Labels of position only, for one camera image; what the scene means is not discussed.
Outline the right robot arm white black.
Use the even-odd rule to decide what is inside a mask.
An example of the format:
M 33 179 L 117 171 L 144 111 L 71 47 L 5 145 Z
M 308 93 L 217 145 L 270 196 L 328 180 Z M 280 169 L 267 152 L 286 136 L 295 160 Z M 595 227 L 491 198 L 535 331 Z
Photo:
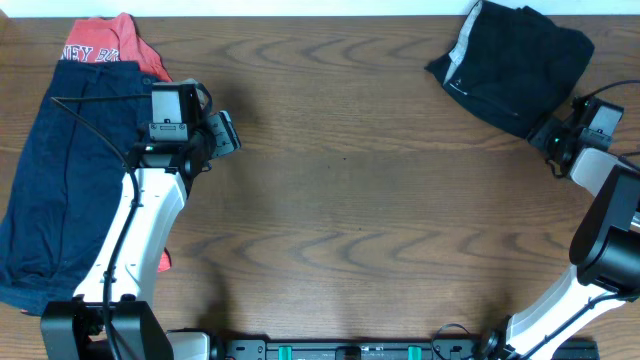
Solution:
M 596 343 L 575 334 L 639 297 L 639 168 L 608 151 L 624 110 L 594 95 L 572 108 L 567 120 L 549 118 L 527 139 L 555 177 L 594 197 L 570 244 L 570 264 L 532 305 L 486 336 L 477 359 L 596 359 Z

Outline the black shorts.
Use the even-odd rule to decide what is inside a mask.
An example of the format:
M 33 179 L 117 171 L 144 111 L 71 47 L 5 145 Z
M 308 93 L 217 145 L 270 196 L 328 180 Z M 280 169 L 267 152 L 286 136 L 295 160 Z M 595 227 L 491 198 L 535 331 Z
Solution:
M 478 1 L 452 49 L 425 70 L 472 115 L 524 139 L 569 97 L 594 50 L 583 32 L 528 6 Z

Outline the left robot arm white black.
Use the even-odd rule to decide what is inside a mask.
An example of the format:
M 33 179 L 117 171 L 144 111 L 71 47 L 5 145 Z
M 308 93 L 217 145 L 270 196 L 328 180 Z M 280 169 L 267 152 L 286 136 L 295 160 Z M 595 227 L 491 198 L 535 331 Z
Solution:
M 51 359 L 223 359 L 204 330 L 166 332 L 152 311 L 157 270 L 194 179 L 241 146 L 229 114 L 213 112 L 193 79 L 157 82 L 147 95 L 147 141 L 116 154 L 125 175 L 102 248 L 69 301 L 47 304 L 41 335 Z

